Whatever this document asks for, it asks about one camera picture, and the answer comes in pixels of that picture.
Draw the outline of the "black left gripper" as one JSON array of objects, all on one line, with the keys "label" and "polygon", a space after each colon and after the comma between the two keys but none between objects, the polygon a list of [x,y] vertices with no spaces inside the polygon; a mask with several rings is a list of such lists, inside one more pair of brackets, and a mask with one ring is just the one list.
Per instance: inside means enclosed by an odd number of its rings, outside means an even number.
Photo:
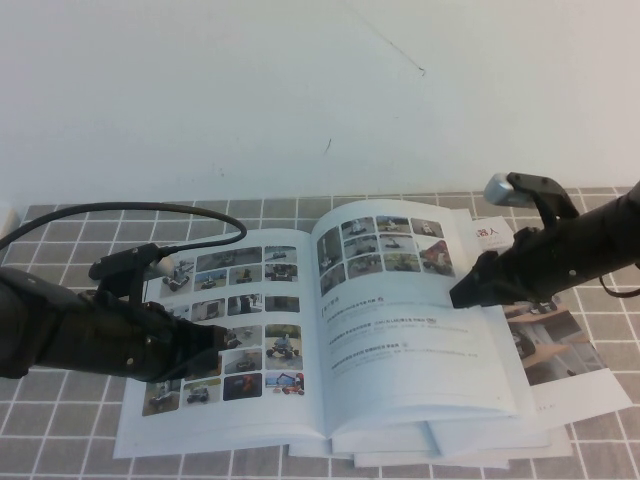
[{"label": "black left gripper", "polygon": [[[175,317],[151,302],[132,305],[105,291],[86,291],[74,341],[77,370],[144,382],[209,377],[226,349],[226,329]],[[189,351],[203,351],[188,359]]]}]

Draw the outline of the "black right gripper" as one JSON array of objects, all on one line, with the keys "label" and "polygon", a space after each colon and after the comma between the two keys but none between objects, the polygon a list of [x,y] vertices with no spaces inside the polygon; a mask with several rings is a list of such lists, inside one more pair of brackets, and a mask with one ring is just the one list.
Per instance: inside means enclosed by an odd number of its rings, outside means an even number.
[{"label": "black right gripper", "polygon": [[[511,305],[545,300],[584,282],[580,266],[584,230],[576,223],[554,229],[524,229],[501,255],[482,253],[471,270],[450,290],[456,309]],[[492,281],[497,275],[499,280]]]}]

